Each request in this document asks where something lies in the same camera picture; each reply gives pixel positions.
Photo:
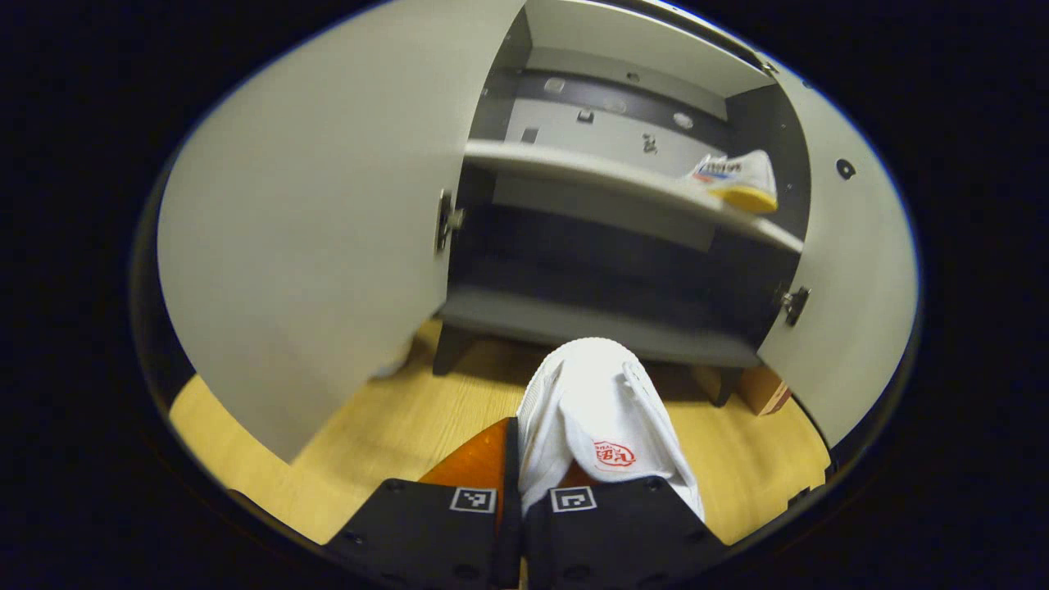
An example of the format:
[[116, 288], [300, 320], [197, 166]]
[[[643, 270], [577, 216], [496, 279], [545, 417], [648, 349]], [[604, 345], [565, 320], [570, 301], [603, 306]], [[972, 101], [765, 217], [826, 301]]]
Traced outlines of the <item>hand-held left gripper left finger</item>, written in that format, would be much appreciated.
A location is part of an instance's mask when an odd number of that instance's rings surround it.
[[505, 418], [419, 479], [384, 479], [325, 551], [387, 590], [518, 590], [518, 422]]

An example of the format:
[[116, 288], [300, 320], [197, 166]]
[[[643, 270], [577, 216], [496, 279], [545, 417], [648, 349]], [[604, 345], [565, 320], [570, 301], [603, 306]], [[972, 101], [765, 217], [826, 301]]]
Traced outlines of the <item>white shoe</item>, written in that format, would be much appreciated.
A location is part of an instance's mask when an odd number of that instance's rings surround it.
[[754, 150], [738, 157], [705, 156], [684, 180], [738, 210], [764, 216], [779, 209], [773, 171], [768, 154]]
[[617, 341], [581, 338], [550, 352], [515, 417], [523, 511], [574, 465], [599, 484], [666, 479], [686, 507], [706, 519], [692, 466], [652, 378]]

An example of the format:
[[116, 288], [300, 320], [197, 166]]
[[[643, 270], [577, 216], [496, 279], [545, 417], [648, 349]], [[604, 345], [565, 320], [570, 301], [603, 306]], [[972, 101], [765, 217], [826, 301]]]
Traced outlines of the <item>orange white carton box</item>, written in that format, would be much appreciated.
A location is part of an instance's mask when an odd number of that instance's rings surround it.
[[780, 410], [792, 398], [792, 391], [775, 370], [761, 365], [742, 372], [738, 396], [754, 415], [761, 417]]

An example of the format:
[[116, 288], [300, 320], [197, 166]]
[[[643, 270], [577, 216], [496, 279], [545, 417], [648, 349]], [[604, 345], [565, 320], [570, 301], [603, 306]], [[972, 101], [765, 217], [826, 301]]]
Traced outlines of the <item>white shoe cabinet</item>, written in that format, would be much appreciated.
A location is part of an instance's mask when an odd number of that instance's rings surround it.
[[[465, 150], [436, 374], [477, 338], [611, 338], [695, 370], [723, 406], [789, 305], [810, 214], [801, 124], [777, 70], [658, 0], [524, 0]], [[764, 150], [779, 209], [684, 176]]]

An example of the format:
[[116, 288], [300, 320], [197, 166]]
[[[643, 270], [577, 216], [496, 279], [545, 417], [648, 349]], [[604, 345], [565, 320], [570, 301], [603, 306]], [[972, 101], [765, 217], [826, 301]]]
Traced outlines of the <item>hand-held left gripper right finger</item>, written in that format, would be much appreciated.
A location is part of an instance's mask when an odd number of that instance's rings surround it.
[[730, 556], [660, 477], [548, 489], [522, 548], [527, 590], [684, 590]]

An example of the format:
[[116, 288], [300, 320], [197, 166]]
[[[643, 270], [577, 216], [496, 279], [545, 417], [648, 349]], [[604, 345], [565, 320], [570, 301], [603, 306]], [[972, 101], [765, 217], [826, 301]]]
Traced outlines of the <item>white shoe cabinet door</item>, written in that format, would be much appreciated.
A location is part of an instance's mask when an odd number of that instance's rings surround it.
[[829, 447], [847, 439], [901, 362], [918, 313], [918, 255], [900, 194], [868, 138], [782, 62], [777, 82], [808, 146], [810, 214], [791, 291], [808, 290], [758, 357], [808, 410]]
[[252, 75], [186, 139], [160, 290], [188, 361], [291, 462], [446, 297], [438, 207], [524, 0], [387, 0]]

